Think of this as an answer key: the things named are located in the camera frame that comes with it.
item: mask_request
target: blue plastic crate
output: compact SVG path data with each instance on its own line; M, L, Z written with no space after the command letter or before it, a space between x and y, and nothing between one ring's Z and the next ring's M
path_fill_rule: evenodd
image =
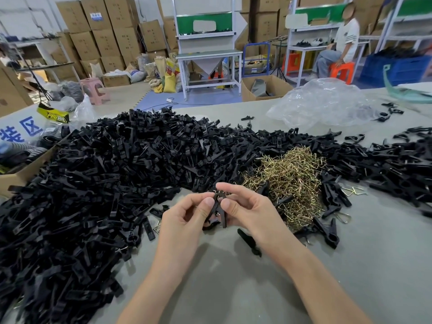
M383 67L384 65L390 65L387 77L393 86L417 83L422 79L431 58L431 56L419 56L395 59L370 55L364 63L359 81L375 87L384 87Z

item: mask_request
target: blue foam floor mat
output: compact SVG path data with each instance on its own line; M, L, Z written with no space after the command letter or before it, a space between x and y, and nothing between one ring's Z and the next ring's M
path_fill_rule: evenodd
M147 95L138 102L135 109L139 110L159 110L163 107L172 106L176 108L198 107L213 104L226 104L241 102L241 96L238 93L239 89L227 88L225 90L219 88L192 88L187 93L187 101L183 96L183 92L178 93L155 93L149 91ZM166 101L167 98L172 98L172 103Z

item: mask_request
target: forearm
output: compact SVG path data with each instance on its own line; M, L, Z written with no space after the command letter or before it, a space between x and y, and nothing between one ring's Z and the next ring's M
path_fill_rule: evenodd
M370 324L366 314L343 291L313 253L301 246L282 265L292 278L314 324Z
M347 55L347 53L348 53L349 49L351 48L351 46L352 46L352 43L345 44L345 48L343 49L343 52L340 55L341 59L345 58L345 56Z
M157 324L180 281L153 268L123 310L117 324Z

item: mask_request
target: hand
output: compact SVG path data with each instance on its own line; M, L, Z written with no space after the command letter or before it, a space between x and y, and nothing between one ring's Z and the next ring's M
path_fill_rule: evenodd
M283 265L287 257L292 257L292 247L303 247L287 228L269 198L241 185L217 183L216 188L232 193L220 204L229 215L228 225L248 229L256 243L276 263Z
M163 272L167 280L180 284L197 251L213 196L213 192L188 194L164 212L151 271Z
M334 65L336 66L336 67L339 67L340 65L342 65L343 64L343 59L338 59L335 63L334 63Z

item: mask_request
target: wall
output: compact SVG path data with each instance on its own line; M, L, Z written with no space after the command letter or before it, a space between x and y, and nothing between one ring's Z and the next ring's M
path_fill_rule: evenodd
M26 0L31 8L42 8L46 11L47 16L43 13L35 13L34 17L37 23L43 27L45 32L58 32L66 29L63 18L58 11L57 1L69 0ZM137 3L138 15L140 21L159 20L162 24L162 17L159 13L159 8L156 0L135 0ZM0 10L11 10L18 8L27 8L24 0L0 0ZM9 33L21 37L40 36L40 31L32 20L29 13L24 14L2 14L0 21ZM5 33L3 27L0 26L0 32Z

